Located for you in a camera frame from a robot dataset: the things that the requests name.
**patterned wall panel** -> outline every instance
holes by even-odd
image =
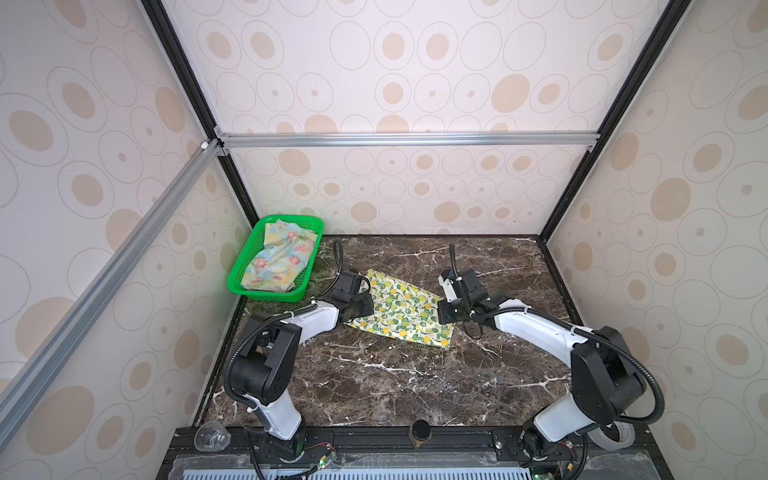
[[[214,161],[0,456],[0,479],[153,480],[189,426],[250,233]]]
[[[260,215],[328,233],[541,231],[585,146],[234,149]]]
[[[197,151],[133,0],[0,5],[0,391]]]
[[[166,1],[225,131],[588,130],[664,0]]]
[[[550,244],[586,323],[663,386],[679,480],[768,468],[766,126],[768,2],[699,2]]]

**white arm segment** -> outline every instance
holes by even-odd
[[[520,300],[507,300],[499,308],[509,306],[526,307]],[[502,332],[519,336],[533,343],[545,352],[556,356],[568,368],[571,368],[571,350],[574,345],[587,341],[583,336],[571,333],[547,319],[525,312],[502,313],[494,317],[496,328]],[[580,326],[591,332],[592,329]],[[534,417],[536,429],[550,442],[557,442],[566,435],[591,425],[593,422],[576,406],[574,397],[566,396],[551,404]]]
[[[328,332],[336,327],[339,319],[339,309],[328,302],[320,300],[317,308],[303,315],[285,319],[285,323],[292,323],[301,327],[301,340],[304,343],[318,333]]]
[[[280,440],[291,440],[296,430],[299,429],[301,415],[296,410],[296,407],[293,406],[293,401],[290,399],[287,389],[280,398],[268,406],[263,406],[259,399],[252,397],[248,393],[245,396],[259,406],[257,416],[263,423],[265,432],[276,436]]]
[[[507,300],[499,305],[499,308],[510,306],[526,307],[520,300]],[[557,326],[538,315],[525,312],[502,313],[494,317],[496,328],[502,332],[519,336],[523,340],[533,343],[538,348],[556,356],[568,368],[571,368],[571,350],[574,345],[587,341],[583,336],[571,333],[561,326]],[[579,326],[586,332],[592,329],[587,326]]]

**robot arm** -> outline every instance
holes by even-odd
[[[574,326],[539,313],[521,300],[489,292],[474,270],[454,273],[453,245],[451,251],[453,268],[439,278],[445,291],[445,300],[438,302],[440,323],[472,321],[519,336],[571,368],[571,391],[523,425],[521,442],[532,458],[546,458],[558,441],[573,432],[631,420],[623,412],[645,392],[646,380],[652,385],[657,408],[653,415],[638,420],[652,423],[660,418],[664,397],[658,384],[629,355],[618,331]]]
[[[351,270],[339,272],[328,296],[313,300],[296,312],[278,316],[256,313],[248,320],[235,353],[224,371],[230,398],[255,412],[274,440],[282,458],[292,461],[303,453],[306,425],[293,405],[288,383],[299,344],[336,327],[341,321],[373,314],[368,280]]]

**clear plastic cup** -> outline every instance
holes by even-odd
[[[219,422],[205,422],[194,435],[194,447],[201,452],[221,452],[230,444],[232,435]]]

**cloth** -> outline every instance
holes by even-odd
[[[251,260],[240,285],[248,290],[285,293],[306,268],[315,251],[317,233],[278,220],[264,226],[264,250]]]
[[[368,270],[366,276],[371,281],[373,315],[347,325],[393,339],[449,347],[453,325],[438,323],[439,297],[375,270]]]

